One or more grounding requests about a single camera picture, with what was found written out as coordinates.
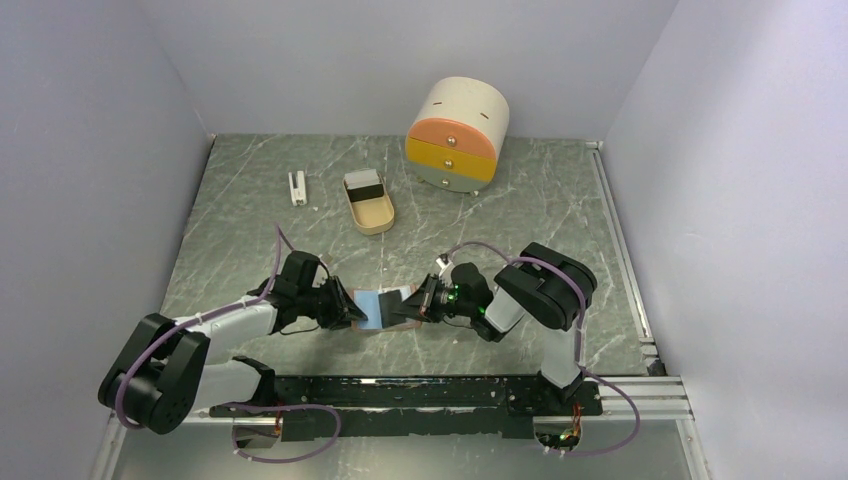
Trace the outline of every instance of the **white wall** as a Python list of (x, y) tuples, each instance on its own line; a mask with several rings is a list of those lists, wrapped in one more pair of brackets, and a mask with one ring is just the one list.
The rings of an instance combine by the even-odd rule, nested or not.
[(208, 141), (143, 12), (0, 4), (0, 478), (88, 478), (97, 387), (158, 310)]
[(681, 0), (603, 154), (716, 479), (848, 472), (848, 4)]
[(142, 0), (210, 131), (405, 134), (477, 77), (510, 134), (602, 138), (677, 0)]

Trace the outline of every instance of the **green marble surface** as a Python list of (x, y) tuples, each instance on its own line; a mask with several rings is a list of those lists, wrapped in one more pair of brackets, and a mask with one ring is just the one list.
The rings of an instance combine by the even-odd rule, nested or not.
[[(384, 172), (394, 227), (366, 237), (353, 225), (342, 177)], [(307, 172), (309, 204), (291, 204), (289, 171)], [(599, 280), (587, 319), (586, 364), (600, 374), (645, 373), (608, 212), (582, 142), (507, 138), (478, 197), (419, 183), (397, 136), (221, 135), (186, 226), (163, 313), (181, 316), (238, 299), (267, 276), (279, 222), (294, 245), (329, 254), (348, 288), (419, 283), (437, 254), (483, 240), (517, 254), (531, 241), (579, 259)], [(497, 257), (458, 254), (492, 278)], [(289, 330), (314, 325), (300, 319)], [(235, 352), (279, 374), (532, 373), (545, 328), (526, 319), (500, 343), (446, 325), (367, 335), (352, 330), (273, 335)]]

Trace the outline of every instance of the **yellow drawer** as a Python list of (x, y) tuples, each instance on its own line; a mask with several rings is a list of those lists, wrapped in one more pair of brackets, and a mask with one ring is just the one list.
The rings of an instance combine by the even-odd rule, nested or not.
[(410, 137), (406, 138), (406, 157), (410, 162), (420, 163), (486, 183), (495, 177), (495, 168), (498, 166), (498, 162), (494, 158), (471, 155)]

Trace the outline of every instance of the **black cable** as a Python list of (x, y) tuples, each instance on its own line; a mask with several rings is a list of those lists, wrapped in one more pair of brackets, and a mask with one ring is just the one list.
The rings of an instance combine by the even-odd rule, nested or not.
[(297, 331), (295, 331), (295, 332), (282, 332), (282, 331), (281, 331), (281, 332), (280, 332), (280, 335), (294, 335), (294, 334), (296, 334), (296, 333), (308, 333), (308, 332), (314, 332), (315, 330), (318, 330), (319, 328), (321, 328), (321, 327), (307, 328), (306, 330), (297, 330)]
[(445, 323), (445, 324), (447, 324), (447, 325), (450, 325), (451, 327), (454, 327), (454, 328), (467, 328), (468, 330), (474, 330), (473, 328), (471, 328), (471, 327), (469, 327), (469, 326), (467, 326), (467, 325), (457, 325), (457, 324), (455, 324), (455, 323), (450, 323), (450, 322), (449, 322), (449, 321), (447, 321), (447, 320), (442, 320), (442, 323)]

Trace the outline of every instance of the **wall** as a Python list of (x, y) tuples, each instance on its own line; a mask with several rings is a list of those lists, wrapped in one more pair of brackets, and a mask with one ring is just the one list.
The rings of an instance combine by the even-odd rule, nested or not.
[(677, 0), (142, 3), (216, 133), (405, 134), (464, 75), (512, 135), (600, 139)]
[(0, 478), (87, 478), (208, 140), (128, 2), (2, 2), (0, 112)]
[(681, 0), (603, 152), (716, 479), (848, 471), (848, 5)]

